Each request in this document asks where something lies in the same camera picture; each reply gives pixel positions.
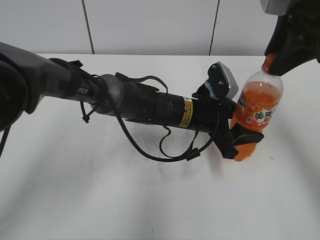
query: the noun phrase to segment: black robotic arm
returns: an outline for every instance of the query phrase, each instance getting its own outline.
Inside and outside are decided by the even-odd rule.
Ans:
[[[238,86],[230,70],[220,62],[208,70],[208,80],[193,98],[168,93],[162,80],[155,76],[129,78],[123,74],[91,75],[80,67],[79,61],[46,59],[31,52],[0,43],[0,131],[8,130],[23,111],[31,114],[44,96],[80,102],[83,120],[90,114],[116,116],[122,130],[133,146],[145,157],[163,162],[191,160],[214,142],[224,158],[233,159],[234,148],[245,143],[258,143],[263,134],[250,131],[239,124],[229,129],[235,103],[231,100]],[[143,84],[153,79],[165,86],[159,92]],[[92,111],[85,112],[84,103]],[[145,153],[128,132],[122,118],[130,122],[183,128],[210,135],[200,149],[193,148],[176,157],[159,158]]]

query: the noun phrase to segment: yellow warning label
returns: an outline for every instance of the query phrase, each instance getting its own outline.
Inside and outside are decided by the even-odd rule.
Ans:
[[[194,106],[192,100],[188,97],[183,97],[184,99],[184,114],[180,122],[179,127],[187,128],[192,118],[192,113],[194,111]]]

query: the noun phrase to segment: bottle label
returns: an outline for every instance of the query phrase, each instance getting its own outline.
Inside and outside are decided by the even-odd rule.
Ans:
[[[278,104],[259,105],[241,93],[235,107],[236,117],[244,124],[263,129],[269,123]]]

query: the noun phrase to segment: orange liquid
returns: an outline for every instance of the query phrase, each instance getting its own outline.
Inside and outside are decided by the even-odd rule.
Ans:
[[[281,92],[273,85],[260,81],[248,82],[243,87],[243,96],[247,98],[250,102],[253,102],[257,106],[261,106],[265,109],[272,109],[276,106],[281,99]],[[236,123],[241,124],[243,127],[256,131],[262,132],[262,130],[268,125],[264,124],[262,126],[253,126],[247,124],[246,122],[240,120],[236,116],[236,111],[239,111],[239,108],[236,108],[233,117],[231,120],[230,128],[232,128]],[[257,143],[248,143],[236,146],[235,149],[239,151],[238,155],[234,158],[236,161],[242,161],[246,157],[250,157],[255,151]]]

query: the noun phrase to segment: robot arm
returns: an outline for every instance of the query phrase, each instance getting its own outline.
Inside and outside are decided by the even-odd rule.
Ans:
[[[83,120],[90,114],[115,116],[133,144],[145,157],[162,162],[191,160],[200,155],[211,142],[224,158],[233,159],[240,144],[258,143],[263,134],[240,125],[229,129],[235,103],[231,100],[238,91],[230,70],[221,62],[208,70],[208,80],[194,93],[193,98],[168,93],[167,86],[155,76],[129,78],[123,74],[90,75],[79,61],[46,59],[31,52],[0,43],[0,131],[7,130],[22,114],[31,114],[44,96],[69,99],[81,103]],[[166,87],[159,92],[143,84],[153,79]],[[92,106],[87,114],[84,103]],[[127,121],[168,126],[205,132],[210,140],[200,149],[189,149],[177,157],[159,158],[144,152],[131,137],[122,118]]]
[[[271,74],[282,76],[313,59],[320,61],[320,1],[260,0],[268,14],[279,15],[264,55],[274,54]]]

